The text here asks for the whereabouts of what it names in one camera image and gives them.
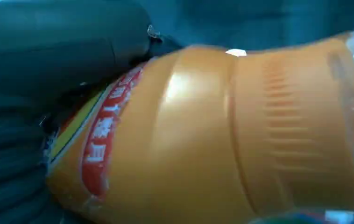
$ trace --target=red label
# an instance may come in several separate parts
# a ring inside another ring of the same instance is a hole
[[[101,105],[87,137],[81,175],[86,189],[96,197],[104,196],[108,188],[106,168],[119,113],[129,100],[130,91],[137,84],[141,73],[142,67],[137,67],[117,81]]]

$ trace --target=yellow stripe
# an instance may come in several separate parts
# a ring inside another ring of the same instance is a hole
[[[91,98],[75,115],[74,119],[66,127],[66,129],[59,134],[59,137],[56,139],[56,142],[50,152],[50,159],[54,159],[56,155],[63,149],[63,147],[68,143],[72,138],[74,133],[78,130],[81,124],[85,121],[88,114],[91,112],[92,108],[96,105],[99,97],[103,92],[99,92],[95,97]]]

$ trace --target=orange plastic bottle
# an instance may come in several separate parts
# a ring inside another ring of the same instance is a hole
[[[190,47],[153,60],[62,129],[49,186],[99,224],[354,210],[351,50],[339,36],[247,57]]]

